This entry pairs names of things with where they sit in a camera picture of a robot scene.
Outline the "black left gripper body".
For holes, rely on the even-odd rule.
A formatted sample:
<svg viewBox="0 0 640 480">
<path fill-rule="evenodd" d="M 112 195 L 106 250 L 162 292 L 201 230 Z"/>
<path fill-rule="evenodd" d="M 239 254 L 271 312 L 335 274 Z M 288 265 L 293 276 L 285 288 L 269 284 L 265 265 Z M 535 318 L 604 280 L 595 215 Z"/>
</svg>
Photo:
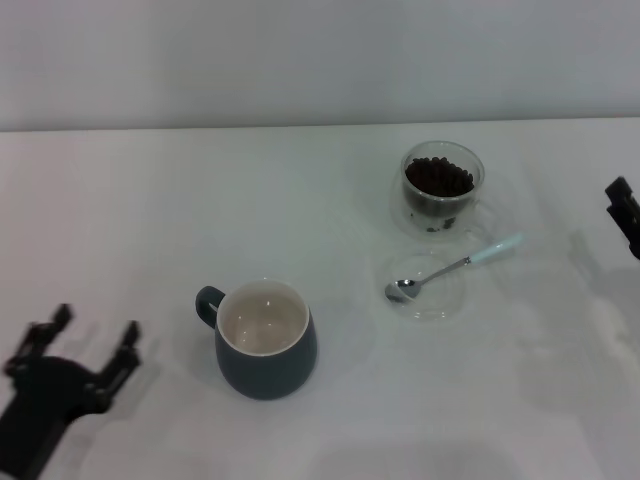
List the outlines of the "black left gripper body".
<svg viewBox="0 0 640 480">
<path fill-rule="evenodd" d="M 1 474 L 37 478 L 77 419 L 106 411 L 94 372 L 42 357 L 13 377 L 15 394 L 1 415 Z"/>
</svg>

